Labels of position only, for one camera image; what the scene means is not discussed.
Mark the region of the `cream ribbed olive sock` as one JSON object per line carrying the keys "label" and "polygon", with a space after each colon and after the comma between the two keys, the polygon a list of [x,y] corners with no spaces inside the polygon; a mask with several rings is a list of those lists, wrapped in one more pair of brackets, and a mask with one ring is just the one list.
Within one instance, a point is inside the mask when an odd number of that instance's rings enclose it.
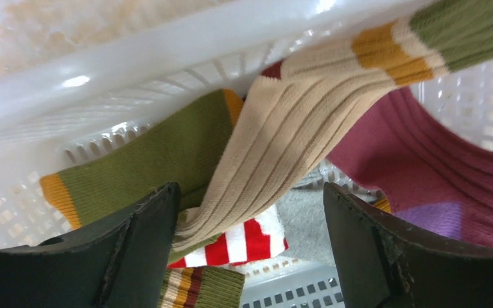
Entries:
{"label": "cream ribbed olive sock", "polygon": [[207,188],[173,246],[185,250],[265,211],[382,96],[493,59],[493,1],[438,1],[329,38],[260,74]]}

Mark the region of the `olive green striped sock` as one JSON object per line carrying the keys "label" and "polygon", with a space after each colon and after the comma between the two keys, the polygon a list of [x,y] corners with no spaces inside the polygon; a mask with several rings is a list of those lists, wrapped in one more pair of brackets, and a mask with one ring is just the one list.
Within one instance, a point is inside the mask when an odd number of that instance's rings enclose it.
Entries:
{"label": "olive green striped sock", "polygon": [[200,206],[243,108],[232,90],[202,96],[103,157],[43,176],[47,202],[78,230],[126,214],[96,307],[156,307],[164,276],[193,251],[171,247]]}

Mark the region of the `white perforated plastic basket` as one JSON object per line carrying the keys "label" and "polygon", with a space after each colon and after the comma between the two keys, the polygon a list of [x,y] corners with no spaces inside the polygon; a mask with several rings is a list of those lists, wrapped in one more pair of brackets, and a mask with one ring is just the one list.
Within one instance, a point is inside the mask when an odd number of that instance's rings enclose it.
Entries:
{"label": "white perforated plastic basket", "polygon": [[[0,250],[37,246],[77,230],[45,199],[43,176],[103,157],[215,90],[232,90],[244,106],[255,79],[291,54],[435,2],[232,1],[201,11],[188,3],[185,17],[145,31],[139,27],[155,20],[158,1],[125,8],[113,1],[0,2],[0,33],[14,40],[28,26],[59,17],[81,22],[79,34],[108,17],[105,32],[123,33],[0,79]],[[475,92],[486,98],[493,94],[493,73],[480,81],[468,74],[491,61],[411,85],[435,90],[447,81],[442,98],[451,89],[462,101],[473,100]],[[254,306],[297,300],[299,307],[324,307],[342,299],[347,307],[337,269],[311,281],[302,289],[287,278],[283,293],[264,287],[255,292]],[[244,283],[229,264],[171,268],[156,307],[240,307]]]}

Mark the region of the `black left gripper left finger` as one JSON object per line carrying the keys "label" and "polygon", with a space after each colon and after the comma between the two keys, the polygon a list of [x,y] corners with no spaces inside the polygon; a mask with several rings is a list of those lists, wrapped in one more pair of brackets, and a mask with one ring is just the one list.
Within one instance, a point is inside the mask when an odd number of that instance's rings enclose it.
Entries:
{"label": "black left gripper left finger", "polygon": [[40,245],[0,250],[0,307],[156,307],[179,205],[170,182]]}

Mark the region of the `red white striped sock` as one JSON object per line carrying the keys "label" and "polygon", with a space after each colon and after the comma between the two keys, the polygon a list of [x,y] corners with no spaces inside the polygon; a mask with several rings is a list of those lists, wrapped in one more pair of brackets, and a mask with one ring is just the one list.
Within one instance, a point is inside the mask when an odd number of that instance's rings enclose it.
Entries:
{"label": "red white striped sock", "polygon": [[228,229],[215,242],[203,244],[168,268],[246,264],[278,256],[288,249],[284,226],[272,205],[256,217]]}

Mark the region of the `grey striped sock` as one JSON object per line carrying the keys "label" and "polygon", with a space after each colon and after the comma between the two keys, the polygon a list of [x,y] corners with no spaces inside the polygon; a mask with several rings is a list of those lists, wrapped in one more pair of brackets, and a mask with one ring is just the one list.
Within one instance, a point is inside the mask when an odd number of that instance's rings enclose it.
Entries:
{"label": "grey striped sock", "polygon": [[288,242],[282,256],[335,266],[323,203],[326,182],[337,183],[367,203],[382,197],[377,190],[358,186],[331,164],[314,168],[275,204]]}

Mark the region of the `maroon purple sock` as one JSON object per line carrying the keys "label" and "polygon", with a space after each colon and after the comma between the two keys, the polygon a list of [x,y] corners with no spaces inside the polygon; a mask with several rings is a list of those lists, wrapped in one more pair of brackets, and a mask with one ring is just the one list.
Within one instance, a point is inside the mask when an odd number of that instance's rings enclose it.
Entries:
{"label": "maroon purple sock", "polygon": [[386,197],[379,207],[451,239],[493,248],[493,151],[436,121],[409,88],[382,97],[328,154]]}

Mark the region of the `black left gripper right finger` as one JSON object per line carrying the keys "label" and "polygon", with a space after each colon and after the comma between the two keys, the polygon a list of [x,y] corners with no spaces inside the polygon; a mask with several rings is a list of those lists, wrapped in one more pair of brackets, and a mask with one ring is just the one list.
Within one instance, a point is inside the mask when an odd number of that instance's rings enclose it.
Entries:
{"label": "black left gripper right finger", "polygon": [[412,225],[333,183],[324,209],[347,307],[493,307],[493,248]]}

